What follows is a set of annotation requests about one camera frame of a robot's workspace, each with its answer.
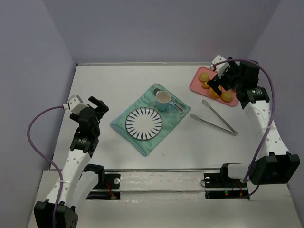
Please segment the orange ring bread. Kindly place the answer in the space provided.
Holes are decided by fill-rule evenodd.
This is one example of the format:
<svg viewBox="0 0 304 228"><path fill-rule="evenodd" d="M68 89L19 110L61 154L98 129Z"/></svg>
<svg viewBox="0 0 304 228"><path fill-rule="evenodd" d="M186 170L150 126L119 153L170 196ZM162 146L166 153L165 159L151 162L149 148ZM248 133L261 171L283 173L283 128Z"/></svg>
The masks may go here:
<svg viewBox="0 0 304 228"><path fill-rule="evenodd" d="M219 86L218 89L222 92L222 86ZM213 99L217 99L220 97L211 87L209 88L209 95Z"/></svg>

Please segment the metal tongs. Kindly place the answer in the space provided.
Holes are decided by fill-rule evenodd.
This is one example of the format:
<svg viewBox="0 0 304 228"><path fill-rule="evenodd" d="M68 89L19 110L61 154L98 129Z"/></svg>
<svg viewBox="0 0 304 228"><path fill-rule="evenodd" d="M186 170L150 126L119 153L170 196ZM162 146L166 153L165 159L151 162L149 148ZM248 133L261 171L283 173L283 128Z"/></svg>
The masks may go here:
<svg viewBox="0 0 304 228"><path fill-rule="evenodd" d="M232 136L238 135L238 132L210 105L207 100L203 99L201 103L204 106L202 110L191 113L190 118L226 134Z"/></svg>

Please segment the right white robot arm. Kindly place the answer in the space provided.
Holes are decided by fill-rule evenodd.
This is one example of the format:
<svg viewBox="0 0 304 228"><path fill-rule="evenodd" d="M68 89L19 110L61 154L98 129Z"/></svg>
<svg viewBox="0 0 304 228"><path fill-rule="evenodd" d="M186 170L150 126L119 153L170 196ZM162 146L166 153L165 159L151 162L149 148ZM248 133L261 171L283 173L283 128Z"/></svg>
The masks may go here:
<svg viewBox="0 0 304 228"><path fill-rule="evenodd" d="M258 86L259 72L264 69L253 60L233 59L218 55L210 69L216 75L208 85L216 94L219 87L236 92L236 98L252 126L259 145L248 166L227 164L229 178L251 182L254 185L286 184L300 165L297 154L291 154L283 143L274 122L275 94Z"/></svg>

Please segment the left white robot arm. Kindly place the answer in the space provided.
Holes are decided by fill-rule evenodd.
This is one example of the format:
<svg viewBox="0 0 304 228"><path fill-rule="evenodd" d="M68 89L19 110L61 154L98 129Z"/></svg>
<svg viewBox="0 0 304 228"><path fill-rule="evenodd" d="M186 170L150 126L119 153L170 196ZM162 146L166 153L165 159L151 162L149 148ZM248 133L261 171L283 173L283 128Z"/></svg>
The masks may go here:
<svg viewBox="0 0 304 228"><path fill-rule="evenodd" d="M87 198L93 187L104 182L104 167L90 164L90 160L99 143L100 120L109 108L93 96L88 100L95 107L85 104L78 95L71 96L61 106L71 112L70 119L78 123L78 128L64 167L60 169L51 162L59 178L44 201L37 201L34 206L39 228L75 228L78 223L76 207Z"/></svg>

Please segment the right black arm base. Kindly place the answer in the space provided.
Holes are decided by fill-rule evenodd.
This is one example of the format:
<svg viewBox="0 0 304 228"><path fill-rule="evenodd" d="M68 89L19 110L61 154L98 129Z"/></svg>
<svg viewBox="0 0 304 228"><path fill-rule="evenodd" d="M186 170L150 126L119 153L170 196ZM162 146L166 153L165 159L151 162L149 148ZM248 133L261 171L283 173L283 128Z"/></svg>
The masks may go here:
<svg viewBox="0 0 304 228"><path fill-rule="evenodd" d="M225 178L219 172L207 172L200 181L205 188L206 199L237 199L249 195L246 183L238 179Z"/></svg>

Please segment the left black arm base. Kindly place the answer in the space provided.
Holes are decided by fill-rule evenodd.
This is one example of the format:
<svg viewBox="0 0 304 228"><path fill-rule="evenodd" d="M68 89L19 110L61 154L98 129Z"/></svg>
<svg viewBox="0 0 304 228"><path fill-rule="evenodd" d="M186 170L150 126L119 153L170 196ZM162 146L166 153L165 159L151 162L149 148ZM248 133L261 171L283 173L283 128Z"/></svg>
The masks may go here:
<svg viewBox="0 0 304 228"><path fill-rule="evenodd" d="M119 173L106 173L104 178L98 179L98 184L91 190L87 200L120 200Z"/></svg>

